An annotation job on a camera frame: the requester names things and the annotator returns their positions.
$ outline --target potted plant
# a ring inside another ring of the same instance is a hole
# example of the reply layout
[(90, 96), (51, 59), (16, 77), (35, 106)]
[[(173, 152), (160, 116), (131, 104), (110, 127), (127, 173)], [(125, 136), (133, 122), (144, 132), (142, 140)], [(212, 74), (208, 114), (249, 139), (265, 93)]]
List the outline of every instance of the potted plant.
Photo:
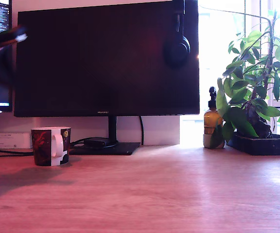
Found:
[(214, 147), (226, 140), (229, 146), (250, 154), (280, 154), (280, 135), (273, 134), (267, 123), (271, 117), (279, 117), (280, 122), (280, 110), (266, 102), (268, 93), (280, 100), (280, 37), (274, 33), (279, 18), (277, 12), (272, 19), (239, 14), (263, 18), (268, 27), (229, 44), (228, 52), (236, 57), (223, 78), (218, 78), (216, 98), (224, 124), (217, 125), (211, 142)]

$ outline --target soap dispenser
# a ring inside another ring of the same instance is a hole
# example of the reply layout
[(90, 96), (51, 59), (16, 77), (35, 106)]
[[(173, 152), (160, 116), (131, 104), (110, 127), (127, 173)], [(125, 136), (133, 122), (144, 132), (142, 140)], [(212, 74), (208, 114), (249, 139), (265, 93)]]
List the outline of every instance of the soap dispenser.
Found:
[[(213, 149), (210, 146), (211, 136), (213, 134), (213, 131), (214, 131), (216, 125), (221, 125), (221, 127), (222, 127), (223, 119), (220, 116), (220, 114), (218, 113), (218, 110), (216, 107), (216, 97), (217, 97), (216, 89), (212, 86), (209, 89), (209, 93), (210, 93), (210, 100), (208, 101), (209, 109), (204, 114), (203, 144), (204, 144), (205, 148)], [(218, 145), (214, 149), (223, 148), (223, 147), (224, 147), (224, 140), (220, 145)]]

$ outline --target coffee mug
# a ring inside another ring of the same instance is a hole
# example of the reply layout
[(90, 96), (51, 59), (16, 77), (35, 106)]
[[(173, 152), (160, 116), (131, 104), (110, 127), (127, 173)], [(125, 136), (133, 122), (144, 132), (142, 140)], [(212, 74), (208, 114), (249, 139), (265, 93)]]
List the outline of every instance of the coffee mug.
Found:
[(38, 166), (57, 166), (69, 161), (70, 127), (31, 129), (34, 162)]

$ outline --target headphones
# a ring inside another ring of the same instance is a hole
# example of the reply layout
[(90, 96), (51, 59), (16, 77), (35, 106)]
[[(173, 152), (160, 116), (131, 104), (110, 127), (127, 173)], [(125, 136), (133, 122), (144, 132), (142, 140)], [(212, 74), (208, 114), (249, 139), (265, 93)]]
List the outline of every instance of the headphones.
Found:
[(185, 64), (191, 52), (189, 41), (183, 34), (183, 16), (185, 14), (185, 0), (173, 0), (175, 9), (175, 36), (172, 41), (164, 45), (165, 63), (171, 68), (179, 68)]

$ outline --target plant pot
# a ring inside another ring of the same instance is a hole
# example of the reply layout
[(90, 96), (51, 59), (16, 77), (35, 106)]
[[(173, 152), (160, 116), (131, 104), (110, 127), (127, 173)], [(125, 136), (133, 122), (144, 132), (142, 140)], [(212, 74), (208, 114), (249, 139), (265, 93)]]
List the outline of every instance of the plant pot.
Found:
[(227, 145), (251, 155), (280, 155), (280, 135), (273, 133), (272, 137), (271, 139), (252, 139), (239, 136), (234, 132), (234, 136)]

